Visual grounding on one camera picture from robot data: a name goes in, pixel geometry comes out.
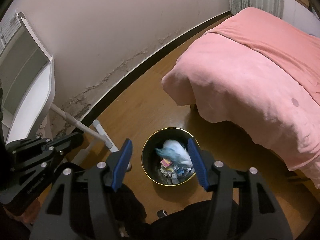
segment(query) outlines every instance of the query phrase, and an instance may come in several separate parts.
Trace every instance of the floor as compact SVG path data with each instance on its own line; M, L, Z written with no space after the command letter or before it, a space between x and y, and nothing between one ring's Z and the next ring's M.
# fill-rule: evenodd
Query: floor
M297 237L313 217L319 203L303 185L287 182L288 171L284 163L267 149L254 144L244 131L232 123L209 123L197 112L190 112L189 106L176 106L162 90L162 77L204 31L155 64L99 116L99 121L118 148L126 138L133 142L132 171L126 174L124 183L144 204L148 214L147 222L156 220L156 212L160 209L172 213L191 203L210 199L211 194L198 185L196 177L181 186L164 187L153 183L142 169L141 151L151 134L165 127L184 128L195 136L202 149L211 151L217 160L240 170L256 167L276 195L292 233ZM91 139L86 135L83 147ZM99 143L82 166L90 168L98 161L105 160L107 155L108 151Z

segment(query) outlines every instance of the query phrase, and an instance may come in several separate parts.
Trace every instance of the blue rubber pad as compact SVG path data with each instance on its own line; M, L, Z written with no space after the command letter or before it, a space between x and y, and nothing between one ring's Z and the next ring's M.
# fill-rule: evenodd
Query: blue rubber pad
M132 155L132 141L126 140L125 144L121 147L121 157L113 170L112 189L116 192L122 185L124 175Z
M198 178L199 184L205 190L207 190L209 188L208 173L199 153L198 147L192 138L188 140L188 153L190 155L193 168L196 171L196 176Z

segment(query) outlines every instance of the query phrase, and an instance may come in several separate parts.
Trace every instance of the pink blanket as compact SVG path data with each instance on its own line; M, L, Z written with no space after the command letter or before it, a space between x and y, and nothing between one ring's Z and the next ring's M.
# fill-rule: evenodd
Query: pink blanket
M319 55L320 39L248 8L196 40L162 84L178 105L241 126L320 188Z

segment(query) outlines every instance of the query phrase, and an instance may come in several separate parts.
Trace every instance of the gold rim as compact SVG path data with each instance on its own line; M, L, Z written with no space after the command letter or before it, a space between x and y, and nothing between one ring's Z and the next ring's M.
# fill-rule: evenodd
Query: gold rim
M150 139L152 136L154 136L157 132L160 132L160 131L162 131L162 130L167 130L167 129L178 129L178 130L184 131L184 132L188 133L189 135L191 135L191 137L192 137L193 139L195 139L195 141L196 141L196 143L197 143L197 145L198 145L199 147L200 147L200 145L199 145L198 141L196 140L196 138L195 138L191 133L189 133L188 131L186 131L186 130L184 130L184 129L182 129L182 128L178 128L178 127L167 127L167 128L160 129L160 130L154 132L154 133L146 140L146 142L144 143L144 146L143 146L142 152L141 152L141 165L142 165L142 168L143 168L144 173L149 177L149 179L151 179L151 180L152 180L153 182L155 182L156 184L159 184L159 185L162 185L162 186L167 186L167 187L174 187L174 186L182 185L183 183L186 183L187 181L189 181L190 179L192 179L192 178L195 176L196 172L194 172L189 179L187 179L186 181L184 181L184 182L182 182L182 183L179 183L179 184L176 184L176 185L166 185L166 184L162 184L162 183L159 183L159 182L153 180L153 179L147 174L146 170L144 169L143 161L142 161L142 153L143 153L143 150L144 150L147 142L149 141L149 139Z

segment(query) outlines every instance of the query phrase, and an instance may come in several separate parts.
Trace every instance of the baseboard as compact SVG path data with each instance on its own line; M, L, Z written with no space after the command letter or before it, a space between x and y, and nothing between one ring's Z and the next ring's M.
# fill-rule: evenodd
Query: baseboard
M215 22L223 19L224 17L230 15L230 11L222 13L216 17L213 17L189 31L178 36L171 42L164 45L162 48L157 50L134 69L128 72L121 80L119 80L107 93L103 95L100 100L98 100L89 111L81 118L81 123L86 126L90 126L92 122L97 119L97 117L125 90L127 89L134 81L136 81L143 73L150 69L154 64L156 64L163 57L168 55L175 48L180 46L185 41L189 40L191 37L214 24Z

